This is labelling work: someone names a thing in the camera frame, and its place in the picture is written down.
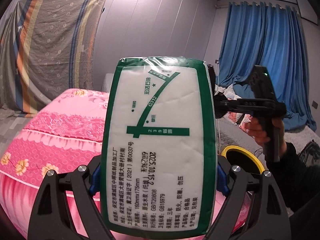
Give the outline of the person's dark sleeve forearm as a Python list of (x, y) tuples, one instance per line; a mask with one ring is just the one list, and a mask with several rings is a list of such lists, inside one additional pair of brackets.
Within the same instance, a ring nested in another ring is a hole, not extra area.
[(292, 239), (319, 239), (319, 166), (307, 167), (287, 143), (280, 161), (267, 162), (290, 216)]

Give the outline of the right hand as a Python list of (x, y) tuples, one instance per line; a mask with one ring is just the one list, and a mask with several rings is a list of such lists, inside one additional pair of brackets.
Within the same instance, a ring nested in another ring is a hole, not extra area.
[[(279, 156), (281, 157), (287, 150), (287, 144), (284, 139), (284, 123), (281, 119), (273, 119), (272, 123), (275, 128), (279, 129)], [(252, 136), (255, 142), (260, 146), (264, 146), (270, 141), (270, 138), (267, 136), (266, 131), (263, 129), (257, 118), (252, 118), (250, 122), (245, 124), (245, 129), (247, 134)]]

